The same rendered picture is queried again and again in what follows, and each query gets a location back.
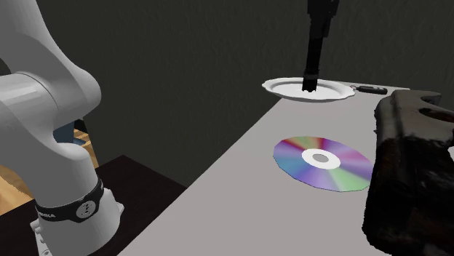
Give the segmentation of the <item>white plate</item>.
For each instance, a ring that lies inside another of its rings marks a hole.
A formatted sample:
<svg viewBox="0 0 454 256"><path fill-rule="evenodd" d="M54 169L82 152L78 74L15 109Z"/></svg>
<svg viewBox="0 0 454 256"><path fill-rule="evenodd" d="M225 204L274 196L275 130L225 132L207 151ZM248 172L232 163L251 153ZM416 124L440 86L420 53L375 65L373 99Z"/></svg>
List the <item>white plate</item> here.
<svg viewBox="0 0 454 256"><path fill-rule="evenodd" d="M283 99L307 103L327 103L355 95L349 86L340 82L319 79L313 92L303 90L302 77L270 79L262 83L267 92Z"/></svg>

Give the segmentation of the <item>small black key fob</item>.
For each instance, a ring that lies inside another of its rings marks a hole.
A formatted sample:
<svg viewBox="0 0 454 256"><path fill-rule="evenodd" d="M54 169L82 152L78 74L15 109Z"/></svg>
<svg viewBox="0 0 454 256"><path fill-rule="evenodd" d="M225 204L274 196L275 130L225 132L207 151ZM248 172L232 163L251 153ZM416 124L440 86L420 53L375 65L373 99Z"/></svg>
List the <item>small black key fob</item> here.
<svg viewBox="0 0 454 256"><path fill-rule="evenodd" d="M351 86L351 88L358 92L364 92L364 93L376 94L376 95L386 95L388 93L388 90L383 87Z"/></svg>

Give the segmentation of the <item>rainbow compact disc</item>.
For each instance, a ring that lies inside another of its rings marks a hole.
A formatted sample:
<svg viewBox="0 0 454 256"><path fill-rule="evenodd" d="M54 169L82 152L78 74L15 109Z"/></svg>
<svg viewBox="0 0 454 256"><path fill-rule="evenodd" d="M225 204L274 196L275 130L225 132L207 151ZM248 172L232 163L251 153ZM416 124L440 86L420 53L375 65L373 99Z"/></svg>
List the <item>rainbow compact disc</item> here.
<svg viewBox="0 0 454 256"><path fill-rule="evenodd" d="M292 178L329 191L361 191L373 173L373 163L359 151L323 137L281 140L274 146L273 157Z"/></svg>

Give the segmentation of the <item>dark brown block with holes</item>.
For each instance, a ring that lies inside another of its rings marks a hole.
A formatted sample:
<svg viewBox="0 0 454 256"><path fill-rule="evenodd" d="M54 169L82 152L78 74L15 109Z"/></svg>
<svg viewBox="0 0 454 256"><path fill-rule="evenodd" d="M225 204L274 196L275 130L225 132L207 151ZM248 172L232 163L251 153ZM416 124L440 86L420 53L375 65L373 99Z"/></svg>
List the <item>dark brown block with holes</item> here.
<svg viewBox="0 0 454 256"><path fill-rule="evenodd" d="M399 89L377 104L362 231L391 256L454 256L454 112L437 92Z"/></svg>

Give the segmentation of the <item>dark robot stand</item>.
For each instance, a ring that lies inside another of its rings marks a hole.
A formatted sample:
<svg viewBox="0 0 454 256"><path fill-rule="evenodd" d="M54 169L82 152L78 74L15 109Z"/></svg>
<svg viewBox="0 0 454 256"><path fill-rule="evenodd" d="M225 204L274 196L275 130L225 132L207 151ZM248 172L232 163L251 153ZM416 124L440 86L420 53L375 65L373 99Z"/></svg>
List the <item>dark robot stand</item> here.
<svg viewBox="0 0 454 256"><path fill-rule="evenodd" d="M186 189L126 156L95 171L124 211L113 238L89 256L117 256ZM0 256L39 256L30 227L36 219L34 200L0 215Z"/></svg>

